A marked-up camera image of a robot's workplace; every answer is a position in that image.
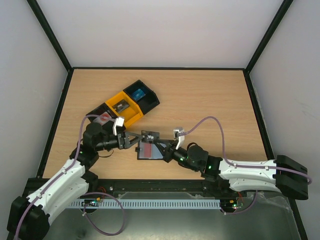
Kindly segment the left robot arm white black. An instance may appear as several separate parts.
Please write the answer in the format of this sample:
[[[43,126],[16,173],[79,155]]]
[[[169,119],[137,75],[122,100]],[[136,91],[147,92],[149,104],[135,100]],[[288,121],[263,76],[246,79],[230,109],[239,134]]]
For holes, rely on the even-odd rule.
[[[74,200],[95,193],[98,176],[90,168],[99,159],[99,152],[129,149],[142,138],[127,131],[109,133],[97,122],[81,127],[77,147],[63,167],[35,192],[12,202],[7,230],[17,240],[42,240],[53,221]]]

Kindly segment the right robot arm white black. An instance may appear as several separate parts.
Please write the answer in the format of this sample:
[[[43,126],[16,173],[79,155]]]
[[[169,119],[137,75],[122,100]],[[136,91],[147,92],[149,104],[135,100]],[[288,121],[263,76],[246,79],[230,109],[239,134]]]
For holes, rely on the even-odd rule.
[[[222,180],[218,191],[224,196],[234,191],[261,190],[279,192],[295,200],[309,198],[308,170],[288,156],[278,155],[276,159],[253,163],[209,155],[196,143],[183,148],[176,140],[157,139],[153,144],[163,161],[174,160],[183,168],[199,172],[206,181]]]

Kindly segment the black leather card holder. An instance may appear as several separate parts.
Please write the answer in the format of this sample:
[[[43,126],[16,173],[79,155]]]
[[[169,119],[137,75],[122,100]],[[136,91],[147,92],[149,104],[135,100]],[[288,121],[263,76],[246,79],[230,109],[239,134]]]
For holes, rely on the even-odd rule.
[[[153,143],[145,143],[140,141],[135,148],[138,160],[162,160],[161,151]]]

